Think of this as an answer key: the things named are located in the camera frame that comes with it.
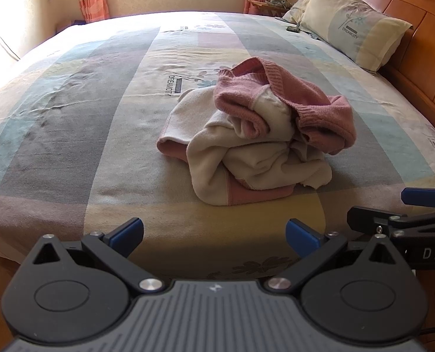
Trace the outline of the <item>pink and white knit sweater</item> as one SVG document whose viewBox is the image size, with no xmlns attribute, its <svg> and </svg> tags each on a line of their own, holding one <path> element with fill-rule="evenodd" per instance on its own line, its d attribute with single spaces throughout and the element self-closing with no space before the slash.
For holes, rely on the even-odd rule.
<svg viewBox="0 0 435 352">
<path fill-rule="evenodd" d="M 187 163 L 202 202 L 231 206 L 283 198 L 297 185 L 327 185 L 326 156 L 355 140 L 345 97 L 252 57 L 221 70 L 213 86 L 183 92 L 157 147 Z"/>
</svg>

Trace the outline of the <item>patchwork pastel bed sheet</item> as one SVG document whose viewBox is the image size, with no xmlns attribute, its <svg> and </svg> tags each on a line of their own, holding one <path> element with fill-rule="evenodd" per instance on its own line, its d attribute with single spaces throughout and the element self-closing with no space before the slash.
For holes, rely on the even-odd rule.
<svg viewBox="0 0 435 352">
<path fill-rule="evenodd" d="M 358 138 L 329 158 L 326 187 L 213 207 L 156 142 L 182 92 L 250 56 L 345 95 Z M 12 261 L 45 233 L 74 241 L 138 217 L 145 239 L 131 259 L 156 275 L 263 277 L 296 259 L 289 219 L 347 232 L 354 205 L 408 212 L 406 186 L 435 187 L 434 127 L 385 79 L 273 18 L 176 12 L 73 26 L 26 54 L 0 91 L 0 257 Z"/>
</svg>

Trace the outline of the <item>near patchwork pillow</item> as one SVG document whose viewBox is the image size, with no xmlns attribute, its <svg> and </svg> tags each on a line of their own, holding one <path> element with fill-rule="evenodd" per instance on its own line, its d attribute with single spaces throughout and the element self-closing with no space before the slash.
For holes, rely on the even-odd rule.
<svg viewBox="0 0 435 352">
<path fill-rule="evenodd" d="M 412 27 L 377 12 L 363 0 L 309 0 L 301 26 L 370 72 L 389 61 Z"/>
</svg>

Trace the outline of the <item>patchwork pillow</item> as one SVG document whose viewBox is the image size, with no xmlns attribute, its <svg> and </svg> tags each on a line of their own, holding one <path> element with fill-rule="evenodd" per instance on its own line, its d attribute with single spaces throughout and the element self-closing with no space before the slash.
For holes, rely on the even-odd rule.
<svg viewBox="0 0 435 352">
<path fill-rule="evenodd" d="M 307 9 L 308 2 L 310 2 L 310 0 L 298 0 L 290 10 L 284 14 L 283 20 L 292 24 L 299 24 Z"/>
<path fill-rule="evenodd" d="M 370 72 L 389 61 L 412 27 L 377 12 L 363 0 L 309 0 L 301 26 Z"/>
</svg>

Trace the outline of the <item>small dark object on bed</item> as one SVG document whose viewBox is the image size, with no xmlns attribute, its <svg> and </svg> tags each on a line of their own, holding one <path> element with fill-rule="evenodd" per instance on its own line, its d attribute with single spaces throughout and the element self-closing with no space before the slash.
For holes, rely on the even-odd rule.
<svg viewBox="0 0 435 352">
<path fill-rule="evenodd" d="M 291 32 L 291 33 L 299 33 L 300 32 L 300 27 L 299 26 L 288 26 L 286 28 L 286 30 L 288 32 Z"/>
</svg>

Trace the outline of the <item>far patchwork pillow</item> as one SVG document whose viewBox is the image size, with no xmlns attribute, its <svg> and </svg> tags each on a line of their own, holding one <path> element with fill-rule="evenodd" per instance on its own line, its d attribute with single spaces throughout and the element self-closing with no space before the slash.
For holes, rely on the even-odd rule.
<svg viewBox="0 0 435 352">
<path fill-rule="evenodd" d="M 310 0 L 298 0 L 290 10 L 284 14 L 283 20 L 292 24 L 299 24 L 307 9 L 308 2 L 310 2 Z"/>
</svg>

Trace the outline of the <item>wooden nightstand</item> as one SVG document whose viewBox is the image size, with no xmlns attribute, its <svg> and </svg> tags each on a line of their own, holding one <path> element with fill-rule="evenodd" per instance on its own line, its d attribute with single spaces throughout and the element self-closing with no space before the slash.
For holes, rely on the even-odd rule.
<svg viewBox="0 0 435 352">
<path fill-rule="evenodd" d="M 289 10 L 289 8 L 283 6 L 275 6 L 267 2 L 259 2 L 256 0 L 249 0 L 249 6 L 254 10 L 254 14 L 274 18 L 282 18 Z"/>
</svg>

